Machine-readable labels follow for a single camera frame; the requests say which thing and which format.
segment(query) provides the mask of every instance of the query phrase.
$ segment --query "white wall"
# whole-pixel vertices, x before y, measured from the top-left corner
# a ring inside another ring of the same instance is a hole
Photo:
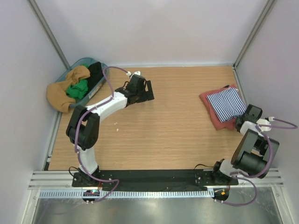
[[[266,0],[37,0],[70,64],[232,64]]]
[[[299,125],[299,1],[279,0],[239,66],[249,103],[265,115]],[[279,168],[292,199],[299,207],[299,130],[273,130],[280,141],[274,164]]]
[[[53,126],[46,87],[65,68],[25,0],[1,1],[0,11],[0,222],[14,224]]]

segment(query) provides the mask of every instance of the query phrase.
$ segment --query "clothing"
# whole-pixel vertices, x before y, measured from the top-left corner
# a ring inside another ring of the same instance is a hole
[[[70,85],[66,92],[66,95],[75,99],[83,99],[84,95],[87,93],[88,87],[87,87],[87,80],[81,79],[77,84]]]
[[[199,95],[199,98],[201,99],[201,101],[205,105],[206,110],[210,115],[211,122],[212,122],[212,124],[213,124],[213,126],[215,127],[216,130],[221,130],[223,128],[227,128],[229,130],[234,130],[235,129],[235,119],[231,119],[230,121],[226,121],[226,122],[221,123],[220,120],[218,119],[215,111],[213,110],[212,106],[210,105],[209,101],[206,98],[207,95],[211,95],[211,94],[223,91],[225,89],[227,89],[227,88],[222,88],[222,89],[219,89],[219,90],[211,90],[211,91],[204,92],[204,93]]]
[[[208,95],[207,99],[220,122],[229,121],[241,116],[246,111],[246,106],[236,88],[230,87],[218,93]]]
[[[88,70],[90,71],[90,77],[86,79],[88,91],[85,95],[87,95],[93,89],[93,87],[95,87],[98,84],[98,82],[103,78],[101,62],[91,64],[88,67]]]
[[[90,77],[90,72],[85,66],[77,66],[65,76],[65,81],[52,83],[47,87],[48,102],[60,112],[68,112],[69,105],[76,103],[76,100],[68,97],[65,93],[72,84],[75,85],[80,79]]]

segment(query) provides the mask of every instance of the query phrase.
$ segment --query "gray floor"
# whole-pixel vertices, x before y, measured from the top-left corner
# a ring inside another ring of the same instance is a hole
[[[82,199],[40,199],[34,224],[282,224],[271,188],[259,188],[257,200],[232,207],[211,198],[111,199],[79,205]],[[234,188],[227,201],[252,199],[252,188]],[[74,206],[76,208],[62,215]]]

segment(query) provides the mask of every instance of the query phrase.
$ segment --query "striped cloth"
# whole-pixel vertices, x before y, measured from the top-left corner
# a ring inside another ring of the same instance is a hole
[[[246,106],[236,88],[208,95],[207,99],[221,123],[241,116],[246,111]]]

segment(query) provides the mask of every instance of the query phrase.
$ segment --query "plastic bin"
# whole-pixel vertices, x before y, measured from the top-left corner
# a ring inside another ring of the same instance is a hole
[[[96,60],[94,60],[93,58],[90,58],[90,57],[81,58],[78,61],[76,61],[64,74],[62,74],[62,76],[59,79],[57,79],[56,82],[65,81],[66,74],[69,73],[69,71],[71,71],[75,67],[77,67],[79,65],[84,65],[84,64],[87,64],[89,66],[89,65],[94,64],[96,62],[98,62],[98,61],[96,61]],[[102,69],[107,67],[106,64],[104,64],[104,63],[101,63],[101,64],[102,64]],[[106,76],[108,76],[109,69],[107,69],[105,71],[105,74],[106,74]],[[75,104],[71,104],[70,108],[76,107],[78,105],[85,106],[87,104],[87,102],[90,100],[90,98],[93,97],[93,95],[101,88],[101,86],[105,82],[106,82],[106,79],[105,79],[105,77],[103,77],[83,99],[77,100]]]

